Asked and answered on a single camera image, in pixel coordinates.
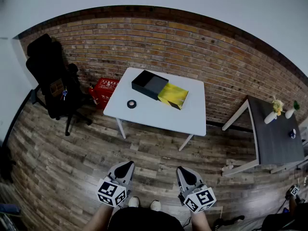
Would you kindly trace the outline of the red plastic crate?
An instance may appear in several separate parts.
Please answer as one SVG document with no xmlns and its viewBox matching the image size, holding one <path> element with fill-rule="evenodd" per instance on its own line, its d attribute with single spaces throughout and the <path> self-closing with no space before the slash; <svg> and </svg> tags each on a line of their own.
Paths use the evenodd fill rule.
<svg viewBox="0 0 308 231">
<path fill-rule="evenodd" d="M 119 80 L 100 78 L 97 84 L 90 85 L 89 94 L 92 96 L 97 109 L 104 109 L 115 91 Z"/>
</svg>

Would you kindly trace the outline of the person's right forearm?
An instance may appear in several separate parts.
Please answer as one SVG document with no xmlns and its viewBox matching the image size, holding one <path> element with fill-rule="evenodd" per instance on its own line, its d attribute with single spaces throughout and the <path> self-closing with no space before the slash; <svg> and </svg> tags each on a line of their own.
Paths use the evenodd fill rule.
<svg viewBox="0 0 308 231">
<path fill-rule="evenodd" d="M 192 231 L 212 231 L 207 221 L 205 211 L 191 213 Z"/>
</svg>

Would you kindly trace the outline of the white vase with green plant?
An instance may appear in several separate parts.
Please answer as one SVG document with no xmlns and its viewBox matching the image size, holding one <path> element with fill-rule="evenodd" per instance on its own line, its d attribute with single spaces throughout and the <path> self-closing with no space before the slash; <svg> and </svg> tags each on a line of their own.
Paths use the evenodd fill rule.
<svg viewBox="0 0 308 231">
<path fill-rule="evenodd" d="M 293 107 L 285 112 L 286 119 L 289 119 L 293 113 L 300 109 L 300 105 L 297 101 L 294 101 Z"/>
</svg>

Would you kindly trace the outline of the black wheeled base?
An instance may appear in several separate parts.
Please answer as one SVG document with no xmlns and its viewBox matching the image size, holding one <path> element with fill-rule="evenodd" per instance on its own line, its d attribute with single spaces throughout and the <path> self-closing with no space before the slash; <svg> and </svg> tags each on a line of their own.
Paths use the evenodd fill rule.
<svg viewBox="0 0 308 231">
<path fill-rule="evenodd" d="M 3 180 L 13 183 L 11 172 L 16 162 L 8 154 L 0 154 L 0 176 Z"/>
</svg>

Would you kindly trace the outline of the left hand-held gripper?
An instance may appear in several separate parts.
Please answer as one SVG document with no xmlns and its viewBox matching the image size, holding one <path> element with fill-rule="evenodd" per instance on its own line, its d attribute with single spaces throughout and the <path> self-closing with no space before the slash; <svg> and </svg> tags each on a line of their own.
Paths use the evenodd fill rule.
<svg viewBox="0 0 308 231">
<path fill-rule="evenodd" d="M 100 202 L 113 207 L 119 206 L 127 199 L 130 190 L 135 164 L 133 161 L 114 165 L 108 171 L 108 176 L 100 179 L 97 186 L 97 198 Z"/>
</svg>

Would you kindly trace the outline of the person's left white shoe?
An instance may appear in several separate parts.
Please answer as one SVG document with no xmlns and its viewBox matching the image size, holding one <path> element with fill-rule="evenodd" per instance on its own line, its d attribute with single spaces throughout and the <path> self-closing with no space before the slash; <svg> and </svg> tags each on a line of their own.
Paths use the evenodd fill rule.
<svg viewBox="0 0 308 231">
<path fill-rule="evenodd" d="M 135 207 L 135 208 L 138 208 L 140 206 L 140 201 L 139 201 L 139 198 L 134 196 L 134 197 L 131 197 L 129 202 L 128 202 L 128 206 L 129 207 Z"/>
</svg>

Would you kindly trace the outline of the person's left forearm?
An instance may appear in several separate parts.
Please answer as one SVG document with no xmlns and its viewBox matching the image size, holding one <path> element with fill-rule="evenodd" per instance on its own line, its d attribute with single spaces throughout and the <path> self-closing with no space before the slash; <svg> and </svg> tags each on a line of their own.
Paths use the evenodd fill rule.
<svg viewBox="0 0 308 231">
<path fill-rule="evenodd" d="M 113 210 L 113 206 L 101 204 L 82 231 L 107 231 Z"/>
</svg>

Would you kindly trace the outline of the dark grey side table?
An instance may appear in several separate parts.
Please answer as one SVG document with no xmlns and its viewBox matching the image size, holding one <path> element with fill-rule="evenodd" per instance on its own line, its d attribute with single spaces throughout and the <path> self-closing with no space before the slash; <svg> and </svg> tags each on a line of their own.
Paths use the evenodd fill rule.
<svg viewBox="0 0 308 231">
<path fill-rule="evenodd" d="M 272 104 L 261 99 L 247 96 L 241 107 L 225 123 L 222 130 L 227 130 L 241 115 L 248 110 L 253 129 L 256 159 L 239 167 L 222 172 L 222 176 L 231 176 L 259 165 L 291 164 L 305 160 L 300 130 L 294 115 L 286 119 L 284 115 L 265 124 L 264 119 L 272 112 Z M 295 129 L 292 139 L 289 132 Z"/>
</svg>

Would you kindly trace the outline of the person's black clothing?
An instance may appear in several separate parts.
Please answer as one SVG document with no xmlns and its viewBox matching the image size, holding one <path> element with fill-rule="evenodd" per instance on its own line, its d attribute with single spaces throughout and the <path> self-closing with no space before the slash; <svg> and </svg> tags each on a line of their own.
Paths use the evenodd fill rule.
<svg viewBox="0 0 308 231">
<path fill-rule="evenodd" d="M 184 231 L 173 216 L 142 207 L 126 207 L 111 217 L 108 231 Z"/>
</svg>

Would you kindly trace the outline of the black office chair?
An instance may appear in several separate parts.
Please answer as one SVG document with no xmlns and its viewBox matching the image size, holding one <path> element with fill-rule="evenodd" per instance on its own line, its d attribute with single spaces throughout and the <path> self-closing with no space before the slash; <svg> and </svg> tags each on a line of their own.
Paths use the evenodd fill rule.
<svg viewBox="0 0 308 231">
<path fill-rule="evenodd" d="M 77 66 L 64 64 L 60 42 L 53 41 L 48 34 L 44 34 L 28 45 L 27 55 L 26 67 L 38 82 L 34 97 L 47 109 L 50 118 L 59 120 L 67 116 L 65 135 L 70 135 L 68 130 L 73 115 L 91 125 L 92 120 L 77 111 L 90 97 L 80 88 Z M 53 97 L 50 91 L 50 84 L 60 78 L 64 89 L 67 88 L 68 91 L 65 101 L 60 100 L 62 95 Z"/>
</svg>

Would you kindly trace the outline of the black and yellow drawer box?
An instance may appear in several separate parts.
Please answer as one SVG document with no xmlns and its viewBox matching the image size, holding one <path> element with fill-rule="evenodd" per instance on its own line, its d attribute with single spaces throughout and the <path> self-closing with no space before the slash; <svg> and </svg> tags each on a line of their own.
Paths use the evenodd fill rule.
<svg viewBox="0 0 308 231">
<path fill-rule="evenodd" d="M 132 82 L 132 88 L 156 101 L 181 110 L 188 91 L 169 83 L 159 75 L 143 70 Z"/>
</svg>

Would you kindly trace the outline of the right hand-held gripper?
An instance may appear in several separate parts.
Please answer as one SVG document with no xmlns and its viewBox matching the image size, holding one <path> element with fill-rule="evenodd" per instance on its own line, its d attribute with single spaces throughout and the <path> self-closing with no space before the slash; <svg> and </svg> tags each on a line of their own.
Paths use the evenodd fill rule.
<svg viewBox="0 0 308 231">
<path fill-rule="evenodd" d="M 193 213 L 199 213 L 208 210 L 216 202 L 213 189 L 203 184 L 200 174 L 187 167 L 178 167 L 176 169 L 178 184 L 182 191 L 179 199 L 182 205 L 189 208 Z"/>
</svg>

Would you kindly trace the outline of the white vase with yellow flowers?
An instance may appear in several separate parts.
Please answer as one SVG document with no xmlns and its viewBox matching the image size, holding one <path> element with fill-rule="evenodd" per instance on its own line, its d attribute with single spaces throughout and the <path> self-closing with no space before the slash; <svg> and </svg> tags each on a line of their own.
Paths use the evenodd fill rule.
<svg viewBox="0 0 308 231">
<path fill-rule="evenodd" d="M 269 124 L 272 120 L 276 119 L 278 116 L 281 115 L 283 111 L 283 103 L 280 100 L 273 100 L 272 102 L 272 112 L 267 115 L 264 119 L 265 124 Z"/>
</svg>

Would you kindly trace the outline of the brown cardboard box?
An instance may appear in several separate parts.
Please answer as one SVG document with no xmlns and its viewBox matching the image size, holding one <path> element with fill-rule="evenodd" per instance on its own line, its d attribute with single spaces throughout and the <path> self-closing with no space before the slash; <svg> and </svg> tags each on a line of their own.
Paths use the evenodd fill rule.
<svg viewBox="0 0 308 231">
<path fill-rule="evenodd" d="M 64 86 L 61 78 L 50 84 L 50 91 L 53 97 L 58 97 L 59 95 L 62 95 L 64 91 Z"/>
</svg>

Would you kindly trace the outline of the white table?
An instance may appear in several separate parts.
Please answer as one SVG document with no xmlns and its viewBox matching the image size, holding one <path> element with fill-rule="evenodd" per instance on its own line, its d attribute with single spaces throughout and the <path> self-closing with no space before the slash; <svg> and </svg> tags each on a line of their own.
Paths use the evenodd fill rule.
<svg viewBox="0 0 308 231">
<path fill-rule="evenodd" d="M 186 141 L 192 136 L 206 135 L 205 89 L 203 82 L 186 77 L 158 72 L 157 75 L 170 83 L 187 90 L 189 93 L 181 110 L 156 101 L 132 89 L 131 82 L 142 72 L 142 69 L 129 67 L 103 113 L 114 117 L 123 133 L 122 121 L 129 121 L 156 128 L 188 134 Z M 134 109 L 127 107 L 129 100 L 135 100 Z"/>
</svg>

